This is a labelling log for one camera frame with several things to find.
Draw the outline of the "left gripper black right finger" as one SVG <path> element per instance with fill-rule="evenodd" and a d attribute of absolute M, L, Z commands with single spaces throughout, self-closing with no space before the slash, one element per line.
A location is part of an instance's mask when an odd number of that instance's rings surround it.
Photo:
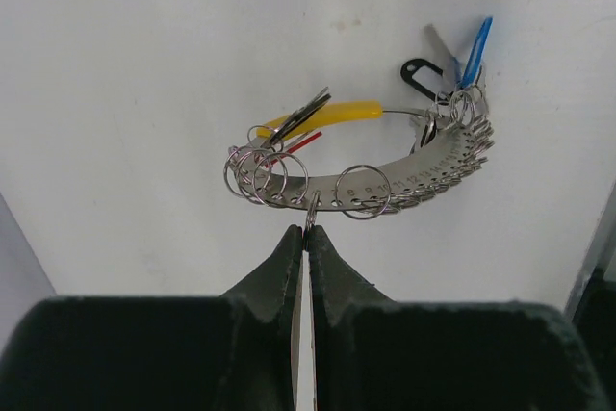
<path fill-rule="evenodd" d="M 607 410 L 574 326 L 525 302 L 402 302 L 307 234 L 319 410 Z"/>

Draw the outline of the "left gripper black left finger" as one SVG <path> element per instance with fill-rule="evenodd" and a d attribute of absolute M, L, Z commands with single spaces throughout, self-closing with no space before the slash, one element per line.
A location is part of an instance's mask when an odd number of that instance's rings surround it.
<path fill-rule="evenodd" d="M 36 304 L 1 356 L 5 410 L 293 410 L 302 231 L 216 296 Z"/>

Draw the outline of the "red key tag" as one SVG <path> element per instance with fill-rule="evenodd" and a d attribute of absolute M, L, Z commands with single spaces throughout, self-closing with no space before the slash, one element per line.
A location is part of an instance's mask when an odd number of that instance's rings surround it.
<path fill-rule="evenodd" d="M 288 147 L 286 153 L 294 154 L 305 145 L 317 140 L 322 136 L 322 131 L 311 131 L 301 135 L 292 145 Z"/>

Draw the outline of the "metal keyring holder with rings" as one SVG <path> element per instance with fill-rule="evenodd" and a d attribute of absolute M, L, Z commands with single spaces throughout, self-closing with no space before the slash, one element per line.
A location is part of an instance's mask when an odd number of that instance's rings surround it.
<path fill-rule="evenodd" d="M 400 159 L 313 175 L 298 151 L 286 153 L 303 134 L 286 141 L 283 136 L 325 103 L 333 103 L 328 89 L 287 116 L 251 126 L 246 144 L 228 150 L 222 168 L 227 190 L 251 204 L 302 210 L 309 217 L 336 212 L 367 220 L 396 214 L 445 193 L 480 170 L 494 144 L 484 92 L 470 86 L 437 95 L 425 110 L 382 106 L 382 116 L 408 116 L 417 129 L 412 148 Z"/>

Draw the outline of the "blue key tag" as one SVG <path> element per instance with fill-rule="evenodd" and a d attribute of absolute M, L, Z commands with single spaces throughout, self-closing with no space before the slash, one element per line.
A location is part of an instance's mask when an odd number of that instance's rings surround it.
<path fill-rule="evenodd" d="M 483 53 L 492 28 L 493 17 L 486 16 L 482 21 L 476 35 L 469 59 L 466 62 L 464 71 L 457 80 L 459 89 L 466 89 L 475 83 L 482 64 Z"/>

